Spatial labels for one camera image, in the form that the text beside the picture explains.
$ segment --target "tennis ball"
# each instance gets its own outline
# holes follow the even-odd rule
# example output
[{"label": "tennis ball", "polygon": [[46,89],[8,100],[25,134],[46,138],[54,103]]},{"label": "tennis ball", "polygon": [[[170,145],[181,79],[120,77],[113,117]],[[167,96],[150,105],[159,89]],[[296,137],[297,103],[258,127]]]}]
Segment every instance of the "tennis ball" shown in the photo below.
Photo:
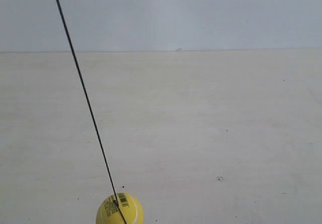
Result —
[{"label": "tennis ball", "polygon": [[[128,193],[117,193],[120,210],[127,224],[143,224],[144,213],[137,198]],[[96,215],[96,224],[124,224],[124,220],[111,195],[101,204]]]}]

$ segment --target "string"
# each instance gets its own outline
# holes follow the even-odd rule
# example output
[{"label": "string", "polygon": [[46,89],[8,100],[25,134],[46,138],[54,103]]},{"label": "string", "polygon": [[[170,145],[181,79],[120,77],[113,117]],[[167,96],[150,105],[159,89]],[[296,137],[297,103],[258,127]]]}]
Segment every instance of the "string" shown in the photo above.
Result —
[{"label": "string", "polygon": [[65,33],[66,33],[66,36],[67,36],[67,39],[68,39],[68,42],[69,42],[69,46],[70,46],[70,50],[71,50],[72,56],[73,56],[74,61],[75,61],[75,65],[76,65],[76,68],[77,68],[77,71],[78,71],[78,75],[79,75],[79,78],[80,78],[80,82],[82,83],[82,87],[83,87],[83,91],[84,91],[84,94],[85,94],[85,97],[86,97],[87,105],[89,107],[89,110],[90,110],[90,113],[91,113],[91,116],[92,116],[93,124],[94,124],[94,127],[95,127],[95,131],[96,131],[97,138],[98,138],[99,143],[100,143],[100,147],[101,147],[101,150],[102,150],[102,154],[103,154],[103,158],[104,158],[104,161],[105,161],[106,169],[107,169],[107,172],[109,174],[109,178],[110,178],[111,185],[112,185],[113,192],[114,192],[114,196],[115,196],[115,200],[113,202],[117,206],[118,211],[120,212],[120,214],[121,214],[121,216],[122,216],[122,218],[123,218],[123,220],[124,220],[124,222],[126,224],[126,220],[125,220],[124,215],[123,215],[123,213],[122,213],[122,211],[120,209],[120,206],[119,206],[119,201],[117,199],[117,195],[116,195],[114,183],[113,183],[113,180],[112,180],[110,168],[109,168],[109,165],[108,165],[107,160],[106,160],[105,151],[104,151],[104,148],[103,148],[103,145],[102,145],[102,141],[101,141],[101,137],[100,137],[100,134],[99,134],[99,130],[98,130],[97,125],[96,125],[96,121],[95,121],[95,117],[94,117],[94,114],[93,114],[92,106],[91,106],[89,97],[87,95],[87,90],[86,90],[86,87],[85,87],[85,83],[84,83],[84,80],[83,80],[83,76],[82,76],[82,73],[81,73],[81,69],[80,69],[79,64],[78,64],[78,60],[77,60],[76,54],[75,54],[75,51],[74,51],[74,47],[73,47],[73,44],[72,44],[72,41],[71,41],[71,38],[70,38],[70,35],[69,35],[69,31],[68,31],[68,28],[67,28],[67,24],[66,24],[66,21],[65,21],[65,17],[64,17],[64,14],[62,12],[62,9],[61,9],[59,0],[56,0],[56,3],[57,3],[57,6],[58,6],[58,10],[59,10],[59,13],[60,13],[60,17],[61,17],[62,23],[64,25]]}]

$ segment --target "barcode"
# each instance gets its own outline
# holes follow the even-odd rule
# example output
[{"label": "barcode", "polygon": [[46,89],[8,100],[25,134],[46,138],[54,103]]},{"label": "barcode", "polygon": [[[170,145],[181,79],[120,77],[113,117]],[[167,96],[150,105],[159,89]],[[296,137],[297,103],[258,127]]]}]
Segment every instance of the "barcode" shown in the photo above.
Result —
[{"label": "barcode", "polygon": [[121,201],[121,204],[123,207],[126,207],[126,206],[129,206],[129,202],[127,201],[127,198],[125,196],[124,193],[119,193],[119,198],[120,198],[120,201]]}]

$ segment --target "light blue wall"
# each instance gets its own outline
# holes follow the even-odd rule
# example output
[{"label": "light blue wall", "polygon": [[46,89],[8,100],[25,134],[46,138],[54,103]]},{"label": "light blue wall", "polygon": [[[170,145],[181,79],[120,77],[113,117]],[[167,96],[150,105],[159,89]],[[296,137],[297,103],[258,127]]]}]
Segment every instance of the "light blue wall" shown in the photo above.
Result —
[{"label": "light blue wall", "polygon": [[[322,0],[61,0],[76,50],[322,47]],[[54,0],[0,0],[0,51],[69,50]]]}]

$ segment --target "white floor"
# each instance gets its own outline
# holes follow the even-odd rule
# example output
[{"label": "white floor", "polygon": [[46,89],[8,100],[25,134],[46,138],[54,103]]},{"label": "white floor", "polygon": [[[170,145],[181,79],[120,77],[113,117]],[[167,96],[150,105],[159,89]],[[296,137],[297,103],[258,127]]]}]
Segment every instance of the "white floor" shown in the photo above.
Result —
[{"label": "white floor", "polygon": [[[146,223],[321,223],[321,49],[78,57]],[[0,54],[0,178],[1,224],[95,223],[112,194],[70,53]]]}]

